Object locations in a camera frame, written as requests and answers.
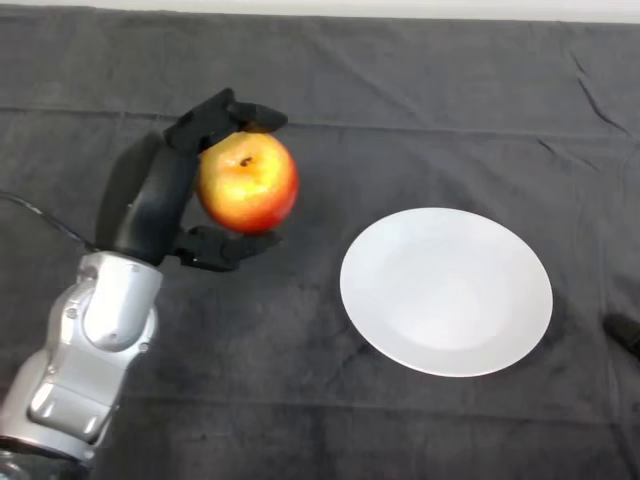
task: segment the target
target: white wall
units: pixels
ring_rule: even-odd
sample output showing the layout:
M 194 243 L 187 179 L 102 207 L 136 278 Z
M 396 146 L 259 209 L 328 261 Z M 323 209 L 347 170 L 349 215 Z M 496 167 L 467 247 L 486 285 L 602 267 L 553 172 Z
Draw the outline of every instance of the white wall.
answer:
M 640 23 L 640 0 L 0 0 L 125 10 Z

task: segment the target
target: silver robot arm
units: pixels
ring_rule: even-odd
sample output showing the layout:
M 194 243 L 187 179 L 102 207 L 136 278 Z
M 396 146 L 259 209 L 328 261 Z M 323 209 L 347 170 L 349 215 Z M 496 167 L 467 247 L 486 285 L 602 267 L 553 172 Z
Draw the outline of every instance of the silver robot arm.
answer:
M 5 398 L 0 438 L 88 463 L 118 408 L 129 366 L 150 347 L 161 283 L 162 274 L 138 260 L 85 256 L 77 282 L 51 309 L 44 348 L 22 366 Z M 22 479 L 20 466 L 7 467 L 4 455 L 0 478 Z
M 114 166 L 97 215 L 95 245 L 15 195 L 58 230 L 94 250 L 55 302 L 47 340 L 20 369 L 0 411 L 0 480 L 75 480 L 104 438 L 133 360 L 156 331 L 154 301 L 168 255 L 214 272 L 235 270 L 279 243 L 273 232 L 183 231 L 200 153 L 237 131 L 272 132 L 286 115 L 238 102 L 225 89 L 164 132 L 149 132 Z

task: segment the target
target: black robotic finger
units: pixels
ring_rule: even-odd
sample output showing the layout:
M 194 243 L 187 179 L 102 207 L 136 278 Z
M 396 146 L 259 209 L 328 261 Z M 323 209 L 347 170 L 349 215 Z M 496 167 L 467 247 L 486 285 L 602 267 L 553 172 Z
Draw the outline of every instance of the black robotic finger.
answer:
M 280 241 L 275 232 L 235 236 L 214 227 L 199 226 L 178 236 L 173 255 L 188 267 L 229 272 L 236 270 L 242 260 L 260 255 Z

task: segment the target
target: black object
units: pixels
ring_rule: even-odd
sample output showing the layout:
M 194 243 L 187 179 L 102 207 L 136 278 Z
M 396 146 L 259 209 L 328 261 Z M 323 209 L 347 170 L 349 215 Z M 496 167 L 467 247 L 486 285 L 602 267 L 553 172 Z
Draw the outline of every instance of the black object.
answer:
M 233 258 L 214 258 L 222 251 L 220 245 L 234 241 L 225 232 L 199 227 L 181 234 L 180 219 L 193 193 L 199 154 L 234 132 L 273 132 L 286 123 L 283 113 L 237 102 L 233 90 L 225 89 L 164 133 L 150 132 L 117 160 L 98 214 L 96 246 L 151 265 L 176 254 L 185 265 L 198 268 L 226 271 L 237 266 Z M 247 238 L 248 243 L 264 244 L 259 237 Z
M 189 267 L 229 272 L 245 258 L 259 255 L 280 243 L 275 232 L 262 235 L 233 237 L 212 227 L 195 227 L 183 232 L 176 240 L 174 255 Z
M 626 315 L 614 313 L 605 317 L 605 332 L 640 360 L 640 323 Z
M 0 446 L 0 478 L 7 480 L 84 480 L 89 470 L 74 459 L 26 444 Z

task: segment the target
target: plate rim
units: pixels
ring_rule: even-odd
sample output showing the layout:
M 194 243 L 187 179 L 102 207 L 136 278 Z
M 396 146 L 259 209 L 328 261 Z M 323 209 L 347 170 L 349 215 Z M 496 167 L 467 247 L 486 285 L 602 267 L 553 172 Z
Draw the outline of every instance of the plate rim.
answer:
M 343 289 L 343 281 L 344 281 L 344 270 L 345 270 L 345 263 L 347 261 L 347 257 L 349 256 L 349 252 L 352 251 L 354 245 L 358 242 L 358 240 L 365 234 L 365 232 L 367 232 L 369 229 L 371 229 L 374 225 L 377 225 L 378 223 L 389 219 L 391 217 L 397 216 L 397 215 L 401 215 L 401 214 L 406 214 L 409 212 L 415 212 L 415 211 L 445 211 L 445 212 L 456 212 L 456 214 L 462 213 L 468 216 L 474 216 L 474 217 L 478 217 L 480 219 L 482 219 L 483 221 L 487 221 L 489 223 L 493 223 L 496 226 L 498 226 L 500 229 L 506 231 L 507 233 L 511 234 L 513 237 L 515 237 L 519 242 L 521 242 L 530 252 L 531 254 L 533 254 L 533 258 L 535 259 L 535 261 L 538 263 L 538 265 L 540 266 L 540 268 L 542 269 L 542 272 L 544 273 L 544 279 L 545 279 L 545 290 L 548 290 L 548 297 L 549 297 L 549 314 L 546 315 L 545 318 L 545 322 L 544 322 L 544 329 L 542 329 L 541 334 L 538 338 L 536 338 L 535 342 L 533 342 L 532 346 L 530 348 L 528 348 L 525 352 L 523 352 L 517 359 L 513 360 L 513 361 L 509 361 L 509 362 L 505 362 L 504 365 L 502 366 L 496 366 L 494 368 L 486 368 L 484 370 L 479 370 L 476 373 L 455 373 L 455 372 L 446 372 L 443 373 L 442 370 L 438 371 L 437 369 L 428 369 L 428 368 L 422 368 L 416 365 L 411 365 L 409 362 L 406 362 L 404 360 L 399 359 L 396 355 L 390 354 L 388 352 L 388 350 L 381 348 L 380 345 L 377 343 L 377 341 L 372 341 L 371 338 L 366 335 L 356 324 L 356 322 L 354 322 L 354 320 L 351 318 L 351 315 L 349 314 L 349 309 L 346 305 L 345 299 L 344 299 L 344 289 Z M 340 265 L 340 298 L 342 300 L 342 305 L 345 309 L 345 312 L 347 314 L 347 317 L 349 318 L 349 321 L 351 322 L 351 324 L 355 327 L 355 329 L 358 331 L 358 333 L 371 345 L 373 346 L 377 351 L 379 351 L 380 353 L 382 353 L 384 356 L 386 356 L 387 358 L 393 360 L 394 362 L 410 368 L 412 370 L 415 370 L 417 372 L 421 372 L 421 373 L 426 373 L 429 375 L 436 375 L 436 376 L 440 376 L 440 377 L 449 377 L 449 378 L 473 378 L 473 377 L 480 377 L 480 376 L 484 376 L 484 375 L 489 375 L 491 373 L 495 373 L 495 372 L 499 372 L 501 370 L 504 370 L 506 368 L 509 368 L 515 364 L 517 364 L 518 362 L 520 362 L 521 360 L 523 360 L 525 357 L 527 357 L 540 343 L 540 341 L 544 338 L 546 332 L 549 329 L 549 325 L 551 324 L 551 319 L 553 316 L 553 307 L 554 307 L 554 295 L 553 295 L 553 287 L 551 285 L 551 280 L 549 278 L 549 273 L 547 272 L 547 269 L 544 267 L 544 264 L 542 263 L 542 261 L 540 260 L 540 257 L 538 256 L 538 254 L 531 248 L 531 246 L 525 242 L 518 234 L 516 234 L 514 231 L 510 230 L 509 228 L 505 227 L 504 225 L 502 225 L 501 223 L 485 217 L 483 215 L 479 215 L 477 213 L 474 212 L 469 212 L 467 210 L 460 210 L 460 209 L 456 209 L 456 208 L 447 208 L 447 207 L 416 207 L 416 208 L 409 208 L 409 209 L 405 209 L 405 210 L 401 210 L 398 212 L 394 212 L 391 213 L 389 215 L 386 215 L 382 218 L 379 218 L 378 220 L 376 220 L 375 222 L 369 224 L 364 230 L 362 230 L 357 236 L 356 238 L 353 239 L 353 241 L 350 243 L 349 247 L 347 248 L 347 251 L 345 252 L 343 259 L 342 259 L 342 263 Z

